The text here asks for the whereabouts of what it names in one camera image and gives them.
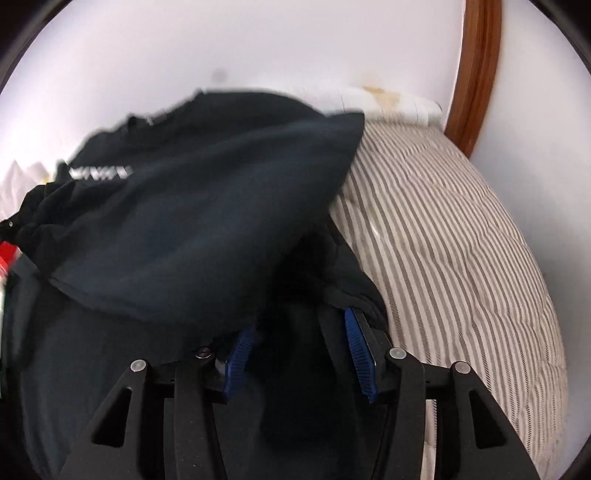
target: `striped fabric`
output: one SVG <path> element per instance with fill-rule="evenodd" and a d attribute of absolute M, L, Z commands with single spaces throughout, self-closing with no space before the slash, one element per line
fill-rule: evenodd
<path fill-rule="evenodd" d="M 470 363 L 543 479 L 555 478 L 566 363 L 554 308 L 523 236 L 435 128 L 370 121 L 331 215 L 382 293 L 394 345 Z M 434 471 L 427 405 L 424 479 Z"/>

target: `black t-shirt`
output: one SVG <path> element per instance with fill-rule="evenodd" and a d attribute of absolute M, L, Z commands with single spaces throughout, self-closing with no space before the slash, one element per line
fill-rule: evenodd
<path fill-rule="evenodd" d="M 266 340 L 250 380 L 216 408 L 230 478 L 360 478 L 379 415 L 338 380 L 320 324 L 355 305 L 385 329 L 326 215 L 363 126 L 276 95 L 197 95 L 96 134 L 0 224 L 24 252 L 7 287 L 8 395 L 43 478 L 131 361 L 175 361 L 252 324 Z"/>

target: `black cloth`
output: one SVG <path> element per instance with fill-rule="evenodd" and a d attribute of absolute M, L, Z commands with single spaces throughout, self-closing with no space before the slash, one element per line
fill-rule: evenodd
<path fill-rule="evenodd" d="M 367 473 L 381 413 L 323 339 L 344 345 L 349 306 L 386 329 L 326 214 L 363 125 L 276 95 L 199 94 L 96 134 L 0 223 L 24 253 L 6 294 L 7 392 L 42 478 L 133 360 L 175 361 L 252 324 L 264 341 L 249 381 L 216 408 L 230 478 Z"/>

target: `metal screw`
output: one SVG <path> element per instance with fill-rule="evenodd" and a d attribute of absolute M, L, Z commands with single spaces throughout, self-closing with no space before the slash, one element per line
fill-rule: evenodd
<path fill-rule="evenodd" d="M 146 366 L 147 364 L 145 360 L 136 360 L 129 368 L 132 372 L 141 372 Z"/>
<path fill-rule="evenodd" d="M 403 348 L 391 348 L 390 356 L 396 360 L 402 360 L 403 358 L 406 358 L 406 350 Z"/>
<path fill-rule="evenodd" d="M 195 356 L 200 359 L 209 358 L 212 355 L 212 351 L 208 346 L 202 346 L 197 349 Z"/>
<path fill-rule="evenodd" d="M 458 372 L 459 374 L 469 374 L 470 370 L 472 369 L 470 368 L 470 365 L 468 365 L 466 362 L 456 363 L 456 372 Z"/>

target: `bed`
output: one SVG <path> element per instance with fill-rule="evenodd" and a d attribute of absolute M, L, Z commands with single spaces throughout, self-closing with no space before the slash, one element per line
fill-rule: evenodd
<path fill-rule="evenodd" d="M 170 11 L 151 4 L 143 15 L 115 2 L 85 8 L 79 0 L 47 2 L 0 64 L 0 161 L 41 159 L 51 170 L 88 132 L 130 111 L 157 114 L 196 87 L 265 87 L 324 111 L 338 109 L 339 101 L 343 108 L 363 109 L 365 135 L 331 215 L 387 302 L 394 344 L 436 365 L 469 362 L 540 476 L 555 478 L 567 405 L 556 314 L 523 236 L 467 160 L 492 91 L 500 1 L 436 7 L 427 1 L 366 2 L 338 13 L 312 2 L 279 8 L 261 1 L 258 7 L 277 24 L 232 2 L 201 11 L 182 2 Z M 178 32 L 163 25 L 180 21 L 175 15 L 185 11 L 209 20 L 195 46 L 179 47 L 202 65 L 166 59 L 188 35 L 191 17 Z M 360 20 L 364 13 L 371 13 L 370 21 Z M 248 38 L 241 15 L 268 29 Z M 335 18 L 346 28 L 331 27 L 328 35 L 322 25 Z M 298 37 L 301 26 L 282 34 L 298 22 L 311 29 L 310 38 Z M 404 31 L 392 33 L 391 22 Z M 415 27 L 404 27 L 408 22 Z M 359 32 L 352 39 L 351 29 Z M 437 48 L 421 35 L 425 31 L 441 39 Z M 269 46 L 273 35 L 281 48 Z M 380 44 L 386 35 L 393 38 Z M 404 43 L 409 35 L 414 42 Z M 223 39 L 222 46 L 214 45 L 215 38 Z M 221 59 L 206 53 L 241 41 L 245 46 L 224 51 Z M 254 52 L 257 45 L 264 45 L 264 55 Z M 266 61 L 269 56 L 274 62 Z M 417 64 L 423 56 L 427 64 Z M 77 79 L 82 71 L 84 82 Z M 155 80 L 142 82 L 146 75 Z M 424 479 L 433 477 L 435 412 L 428 404 Z"/>

